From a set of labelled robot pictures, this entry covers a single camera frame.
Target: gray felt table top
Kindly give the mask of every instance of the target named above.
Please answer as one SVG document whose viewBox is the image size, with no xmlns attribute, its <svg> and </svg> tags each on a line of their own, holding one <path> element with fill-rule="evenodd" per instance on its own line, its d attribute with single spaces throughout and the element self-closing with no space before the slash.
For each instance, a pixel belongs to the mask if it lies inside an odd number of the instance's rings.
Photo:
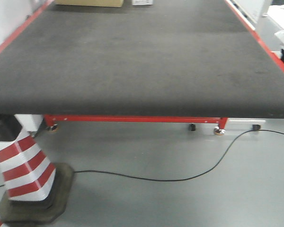
<svg viewBox="0 0 284 227">
<path fill-rule="evenodd" d="M 0 114 L 284 118 L 284 74 L 223 0 L 50 5 L 0 55 Z"/>
</svg>

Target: gray floor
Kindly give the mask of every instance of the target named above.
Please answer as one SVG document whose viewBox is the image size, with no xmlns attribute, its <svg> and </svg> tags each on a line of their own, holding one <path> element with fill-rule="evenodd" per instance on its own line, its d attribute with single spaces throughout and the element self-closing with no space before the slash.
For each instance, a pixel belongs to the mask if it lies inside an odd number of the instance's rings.
<svg viewBox="0 0 284 227">
<path fill-rule="evenodd" d="M 248 127 L 229 125 L 218 137 L 209 124 L 189 132 L 187 124 L 62 122 L 56 133 L 42 131 L 36 140 L 53 162 L 75 170 L 177 179 L 212 167 Z M 284 132 L 284 120 L 268 120 L 263 128 Z M 244 135 L 213 172 L 188 182 L 76 175 L 66 212 L 46 226 L 284 226 L 284 136 Z"/>
</svg>

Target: black rubber base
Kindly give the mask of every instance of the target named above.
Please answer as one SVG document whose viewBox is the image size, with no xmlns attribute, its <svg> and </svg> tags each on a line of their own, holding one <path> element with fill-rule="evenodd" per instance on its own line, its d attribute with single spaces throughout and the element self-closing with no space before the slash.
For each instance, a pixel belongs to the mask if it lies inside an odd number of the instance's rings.
<svg viewBox="0 0 284 227">
<path fill-rule="evenodd" d="M 74 170 L 65 163 L 55 163 L 56 176 L 47 199 L 41 202 L 11 202 L 5 192 L 0 202 L 0 219 L 14 224 L 45 224 L 54 221 L 65 211 L 71 190 Z"/>
<path fill-rule="evenodd" d="M 28 223 L 28 224 L 9 224 L 9 227 L 38 227 L 34 223 Z"/>
</svg>

